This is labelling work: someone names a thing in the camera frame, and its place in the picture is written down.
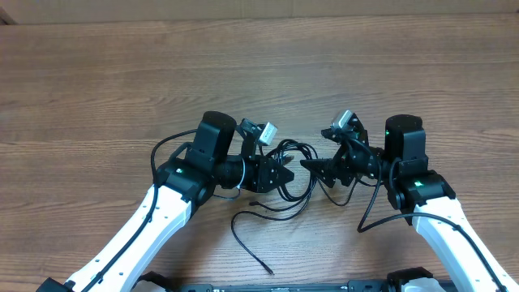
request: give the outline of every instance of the wooden table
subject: wooden table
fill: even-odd
[[[378,146],[386,118],[421,116],[430,167],[519,280],[518,36],[517,15],[1,27],[0,290],[34,291],[85,265],[144,197],[153,145],[196,128],[206,110],[271,121],[275,142],[304,141],[322,157],[337,150],[320,130],[340,109],[356,112]],[[307,172],[289,167],[289,189],[301,191]],[[220,285],[341,282],[415,266],[446,278],[403,221],[355,231],[370,197],[359,187],[338,208],[316,189],[292,221],[241,217],[238,234],[275,276],[234,241],[229,221],[252,200],[286,203],[277,193],[212,199],[149,268]],[[395,213],[381,191],[368,221]]]

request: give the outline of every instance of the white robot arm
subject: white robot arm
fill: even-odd
[[[67,282],[75,283],[74,291],[83,290],[105,267],[142,224],[153,200],[153,187],[130,220],[87,265],[72,274]],[[152,220],[115,264],[90,291],[130,291],[144,269],[168,239],[180,230],[191,217],[191,202],[182,200],[178,192],[162,186]]]
[[[478,246],[492,271],[508,291],[519,291],[517,283],[504,271],[474,232],[457,199],[445,196],[428,200],[422,206],[416,205],[414,212],[440,216],[460,225]],[[497,287],[483,262],[457,230],[428,217],[413,217],[413,227],[440,258],[458,291],[496,291]]]

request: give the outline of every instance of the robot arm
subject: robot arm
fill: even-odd
[[[103,269],[142,224],[152,205],[153,187],[130,220],[110,240],[90,263],[72,274],[66,282],[74,282],[74,291],[81,291]],[[115,264],[90,291],[130,291],[155,254],[168,239],[182,228],[191,217],[191,202],[166,186],[158,191],[158,200],[152,220]]]
[[[467,221],[457,199],[446,196],[416,205],[415,213],[428,213],[461,226],[472,238],[491,269],[509,291],[519,291],[517,283],[504,271]],[[496,291],[495,283],[469,242],[450,225],[427,217],[413,217],[413,228],[422,235],[440,258],[459,291]]]
[[[228,156],[235,130],[244,139],[242,152]],[[276,131],[271,123],[256,125],[243,119],[237,126],[226,114],[206,112],[193,143],[183,144],[154,172],[158,192],[152,213],[154,186],[131,219],[90,263],[63,285],[47,279],[37,292],[130,291],[164,243],[212,197],[216,185],[265,193],[294,179],[294,173],[283,165],[255,154],[258,145],[270,144]],[[185,159],[177,158],[183,150],[187,151]]]
[[[331,127],[322,130],[321,134],[338,143],[339,150],[332,159],[301,161],[303,167],[328,187],[333,187],[336,178],[345,186],[363,175],[381,178],[388,190],[388,201],[393,208],[405,214],[386,218],[389,220],[383,219],[364,228],[361,221],[358,232],[369,230],[384,221],[404,217],[438,255],[459,291],[499,290],[491,273],[509,291],[519,291],[517,283],[501,268],[470,226],[454,190],[441,175],[427,169],[425,131],[421,118],[411,115],[389,118],[386,121],[384,149],[369,146],[367,131],[349,110],[340,112],[333,119]],[[428,214],[451,221],[456,227],[459,225],[474,241],[489,266],[485,266],[482,258],[457,228],[445,221],[427,217]],[[396,291],[404,290],[403,285],[396,287]]]

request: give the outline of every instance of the black wire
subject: black wire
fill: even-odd
[[[358,180],[358,183],[360,183],[360,184],[362,184],[362,185],[364,185],[364,186],[366,186],[366,187],[376,187],[376,184],[372,185],[372,184],[369,184],[369,183],[367,183],[367,182],[364,182],[364,181],[361,180],[361,179]]]
[[[248,249],[245,244],[242,243],[242,241],[238,238],[238,236],[236,235],[236,231],[234,231],[234,223],[235,223],[235,220],[236,220],[236,217],[240,214],[249,214],[249,215],[252,215],[252,216],[256,216],[256,217],[259,217],[259,218],[263,218],[263,219],[266,219],[266,220],[273,220],[273,221],[287,221],[287,220],[290,220],[294,217],[296,217],[297,215],[301,214],[302,211],[307,207],[308,205],[308,201],[310,200],[310,196],[307,197],[307,199],[305,200],[305,204],[296,212],[294,213],[293,215],[290,215],[286,218],[274,218],[274,217],[268,217],[268,216],[264,216],[264,215],[261,215],[261,214],[258,214],[256,212],[252,212],[252,211],[240,211],[236,214],[234,214],[233,218],[231,219],[230,221],[230,229],[231,231],[233,232],[233,236],[234,238],[236,239],[236,241],[238,242],[238,244],[243,247],[243,249],[249,253],[249,255],[251,255],[259,264],[261,264],[264,269],[271,275],[274,274],[274,272],[267,266],[267,264],[265,264],[262,260],[260,260],[260,258],[258,258],[250,249]]]
[[[368,154],[372,155],[373,157],[376,157],[375,154],[373,154],[373,152],[371,151],[371,149],[369,147],[367,147],[363,142],[359,141],[359,140],[356,140],[356,139],[348,139],[347,141],[349,142],[353,142],[355,144],[357,144],[358,146],[360,146],[364,151],[366,151]]]
[[[144,227],[149,222],[152,221],[153,211],[155,210],[155,206],[157,205],[157,199],[158,199],[158,195],[159,195],[159,189],[158,189],[158,187],[155,187],[157,185],[157,168],[155,167],[155,153],[157,152],[157,149],[162,144],[164,144],[164,143],[166,143],[166,142],[168,142],[170,140],[173,140],[175,138],[178,138],[178,137],[181,137],[181,136],[184,136],[184,135],[192,134],[192,133],[195,133],[195,132],[196,132],[196,129],[189,130],[189,131],[184,131],[182,133],[179,133],[179,134],[176,134],[176,135],[172,135],[170,137],[167,137],[167,138],[163,139],[162,141],[157,143],[157,145],[155,145],[155,147],[153,147],[152,155],[151,155],[151,167],[152,167],[152,176],[153,176],[153,186],[154,186],[154,188],[153,188],[153,202],[152,202],[151,208],[149,209],[148,214],[146,214],[146,217],[144,218],[143,223],[139,226],[137,231],[131,236],[131,238],[127,241],[127,243],[121,248],[121,250],[118,251],[117,254],[114,255],[112,260],[110,260],[110,262],[108,262],[108,264],[106,264],[106,266],[100,272],[98,272],[96,274],[96,276],[90,281],[90,283],[88,283],[88,285],[86,285],[81,290],[81,292],[89,291],[96,283],[101,281],[103,279],[103,276],[106,274],[106,272],[108,272],[108,270],[115,264],[115,262],[128,249],[128,247],[130,247],[130,245],[137,239],[139,234],[143,231]],[[185,143],[185,144],[182,145],[181,148],[186,148],[187,145],[188,144]]]
[[[389,186],[391,188],[391,191],[395,191],[394,189],[394,186],[392,184],[392,173],[394,171],[394,168],[395,168],[395,165],[401,161],[400,158],[397,158],[395,159],[392,163],[391,163],[391,167],[389,168]],[[367,209],[366,209],[366,212],[364,213],[364,215],[362,216],[362,219],[361,221],[358,223],[358,227],[357,227],[357,231],[359,233],[362,233],[362,232],[365,232],[365,231],[368,231],[370,230],[371,228],[374,228],[378,225],[382,225],[386,222],[389,222],[389,221],[392,221],[392,220],[396,220],[396,219],[400,219],[400,218],[408,218],[408,217],[428,217],[428,218],[432,218],[432,219],[436,219],[438,221],[442,221],[444,223],[447,223],[449,224],[454,230],[457,230],[458,232],[460,232],[460,234],[467,240],[467,242],[470,244],[470,246],[474,249],[474,252],[476,253],[476,255],[478,255],[479,259],[481,260],[483,266],[485,266],[485,269],[488,271],[488,273],[490,274],[492,280],[495,282],[495,284],[497,285],[497,287],[505,292],[507,291],[506,289],[506,286],[504,286],[500,279],[496,276],[496,274],[494,273],[494,271],[492,270],[492,267],[490,266],[490,264],[488,263],[487,259],[485,258],[485,256],[483,255],[483,253],[479,250],[479,247],[478,245],[476,245],[476,243],[474,242],[474,240],[466,233],[466,231],[464,231],[460,225],[450,221],[449,219],[445,219],[443,217],[440,217],[440,216],[437,216],[437,215],[433,215],[433,214],[429,214],[429,213],[407,213],[407,214],[397,214],[397,215],[393,215],[393,216],[390,216],[390,217],[386,217],[384,219],[380,219],[374,223],[371,223],[370,225],[366,226],[366,227],[362,227],[364,225],[364,222],[366,221],[367,219],[367,216],[369,215],[370,211],[371,211],[371,208],[373,207],[373,204],[375,203],[375,199],[376,199],[376,196],[379,192],[379,189],[380,189],[380,183],[382,181],[382,171],[381,171],[381,165],[379,163],[379,177],[377,179],[377,183],[375,185],[375,191],[373,191],[373,196],[371,197],[371,201],[370,203],[368,204],[367,206]]]
[[[355,189],[355,186],[357,186],[357,183],[360,183],[360,179],[356,178],[355,179],[355,182],[354,182],[354,185],[351,187],[350,189],[350,193],[348,194],[348,196],[346,197],[346,202],[342,203],[342,204],[339,204],[337,203],[335,200],[332,199],[332,197],[330,197],[330,195],[326,192],[326,190],[324,189],[323,187],[323,184],[321,183],[321,181],[318,181],[319,185],[321,186],[321,189],[323,190],[324,194],[328,197],[328,199],[330,200],[330,202],[332,202],[334,205],[336,206],[339,206],[339,207],[344,207],[346,206],[349,202],[350,202],[350,199],[351,199],[351,194],[354,193],[354,189]]]
[[[313,159],[314,156],[315,156],[315,158],[319,158],[319,156],[317,155],[317,151],[311,145],[306,144],[306,143],[299,143],[295,140],[290,140],[290,139],[282,140],[277,145],[276,148],[274,148],[269,153],[267,153],[266,157],[272,157],[272,159],[274,159],[275,161],[277,161],[278,163],[283,165],[283,160],[285,159],[285,152],[289,152],[289,151],[299,151],[306,159]],[[259,147],[259,152],[261,153],[261,155],[264,155],[263,148],[261,146]],[[284,201],[295,202],[295,204],[291,204],[288,207],[271,208],[271,207],[261,204],[260,202],[257,202],[257,201],[249,203],[250,206],[259,206],[261,208],[267,209],[268,211],[284,212],[284,211],[290,210],[292,208],[295,208],[304,202],[302,207],[296,213],[294,213],[288,217],[275,218],[275,217],[261,215],[261,214],[258,214],[256,212],[252,212],[252,211],[240,211],[240,212],[234,214],[233,218],[231,219],[231,223],[230,223],[231,231],[233,232],[233,236],[236,239],[236,241],[238,242],[238,244],[241,247],[243,247],[243,249],[246,252],[248,252],[249,255],[251,255],[259,264],[261,264],[269,274],[273,275],[274,272],[262,260],[260,260],[250,249],[248,249],[245,246],[245,244],[243,244],[243,242],[236,235],[236,232],[234,230],[234,223],[236,221],[236,217],[240,214],[249,214],[249,215],[256,216],[256,217],[259,217],[259,218],[262,218],[265,220],[272,220],[272,221],[290,220],[290,219],[296,217],[297,215],[299,215],[300,213],[302,213],[302,211],[307,207],[308,202],[310,201],[310,198],[311,198],[311,193],[313,192],[314,187],[318,181],[319,181],[319,179],[315,175],[311,174],[307,189],[303,192],[302,195],[297,195],[297,196],[290,194],[288,192],[288,190],[286,189],[285,185],[278,187],[277,192],[279,193],[280,197]]]
[[[240,191],[240,189],[238,189],[238,194],[234,195],[232,197],[226,197],[223,195],[214,195],[214,194],[213,194],[213,196],[217,197],[218,199],[223,199],[223,200],[236,200],[241,194],[242,194],[242,192]]]

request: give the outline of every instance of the wood grain surface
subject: wood grain surface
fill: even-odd
[[[518,15],[0,27],[0,290],[34,291],[83,267],[143,199],[153,145],[196,128],[206,110],[273,122],[275,143],[304,141],[322,157],[337,150],[320,130],[340,109],[379,146],[386,118],[421,116],[430,167],[519,280],[518,36]],[[235,135],[229,152],[239,145]],[[307,184],[299,158],[289,165],[294,192]],[[415,266],[448,277],[403,221],[355,231],[370,191],[360,186],[339,208],[316,189],[292,221],[239,218],[238,234],[275,276],[234,241],[229,221],[252,200],[284,206],[277,193],[209,200],[149,269],[219,285],[343,282]],[[381,191],[368,221],[395,213]]]

